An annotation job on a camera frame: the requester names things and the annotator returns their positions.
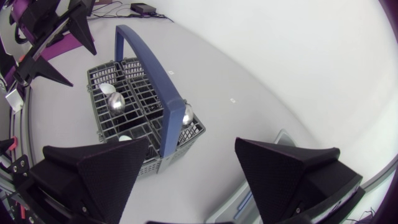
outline white wall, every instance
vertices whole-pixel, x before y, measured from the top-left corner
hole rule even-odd
[[[397,42],[378,1],[144,2],[249,70],[363,182],[398,153]]]

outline black device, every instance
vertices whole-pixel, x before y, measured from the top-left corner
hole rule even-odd
[[[235,150],[264,223],[339,223],[364,195],[337,148],[237,138]]]
[[[29,215],[34,223],[117,224],[148,152],[146,138],[46,146],[45,159],[21,175],[17,192],[30,207],[27,212],[34,212]]]
[[[131,3],[130,9],[141,15],[143,14],[150,15],[156,13],[156,8],[148,6],[145,3]]]

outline metal bracket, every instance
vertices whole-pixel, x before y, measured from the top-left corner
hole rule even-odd
[[[14,161],[8,170],[12,173],[12,178],[14,179],[14,185],[18,188],[23,184],[28,177],[27,172],[29,171],[29,160],[27,155],[22,155],[16,161]]]

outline white plastic object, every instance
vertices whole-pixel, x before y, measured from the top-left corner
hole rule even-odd
[[[119,137],[119,141],[128,141],[128,140],[132,140],[132,138],[130,138],[129,136],[120,136]]]
[[[109,96],[110,94],[116,92],[116,88],[108,83],[102,83],[99,85],[99,88],[101,89],[101,91],[106,95]]]

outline metal spoon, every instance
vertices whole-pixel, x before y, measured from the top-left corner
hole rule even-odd
[[[191,105],[186,104],[185,105],[185,114],[184,117],[182,119],[182,125],[184,128],[188,127],[191,122],[193,121],[193,110]]]
[[[123,114],[126,108],[126,102],[122,94],[114,92],[108,98],[109,112],[115,115]]]

